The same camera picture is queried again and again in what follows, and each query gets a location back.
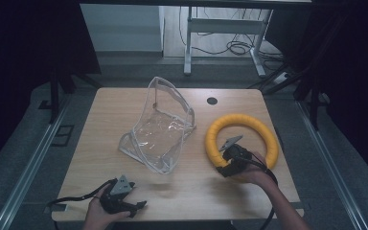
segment clear plastic container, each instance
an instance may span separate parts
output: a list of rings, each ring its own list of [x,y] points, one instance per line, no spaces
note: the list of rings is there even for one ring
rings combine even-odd
[[[133,129],[122,136],[119,150],[152,172],[171,173],[194,128],[193,109],[174,85],[155,77],[149,84],[142,115]]]

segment metal frame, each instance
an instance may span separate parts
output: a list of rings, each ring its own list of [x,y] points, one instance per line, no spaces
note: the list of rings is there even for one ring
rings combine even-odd
[[[265,69],[259,58],[259,51],[262,41],[265,37],[268,21],[270,19],[272,10],[266,10],[266,16],[262,21],[258,20],[234,20],[234,19],[205,19],[193,18],[192,7],[188,8],[187,17],[187,45],[184,54],[184,74],[191,75],[191,34],[192,33],[217,33],[217,34],[243,34],[243,35],[257,35],[257,41],[254,48],[250,50],[253,62],[259,77],[265,77]]]

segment human hand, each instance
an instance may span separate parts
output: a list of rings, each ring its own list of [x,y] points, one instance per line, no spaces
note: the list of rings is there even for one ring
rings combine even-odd
[[[253,155],[266,166],[265,159],[258,152],[254,151]],[[261,168],[252,164],[248,164],[243,172],[240,172],[231,177],[239,181],[248,182],[256,185],[261,185],[263,182],[267,181],[267,178],[269,178],[269,176]]]
[[[108,214],[100,203],[100,197],[109,185],[104,186],[89,202],[83,230],[104,230],[111,222],[130,216],[130,212]]]

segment white wall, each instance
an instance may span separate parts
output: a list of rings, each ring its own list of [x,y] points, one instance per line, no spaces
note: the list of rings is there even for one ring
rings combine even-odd
[[[80,7],[96,52],[163,50],[163,7],[95,4]]]

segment yellow foam ring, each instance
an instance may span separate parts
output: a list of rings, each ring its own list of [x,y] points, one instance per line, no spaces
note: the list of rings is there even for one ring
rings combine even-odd
[[[244,125],[255,129],[264,139],[267,153],[265,154],[265,162],[269,169],[273,169],[279,156],[279,145],[276,137],[268,129],[268,127],[258,119],[246,114],[228,114],[216,119],[207,130],[205,136],[205,148],[209,159],[215,167],[225,167],[229,163],[222,158],[217,146],[217,137],[221,129],[229,125]]]

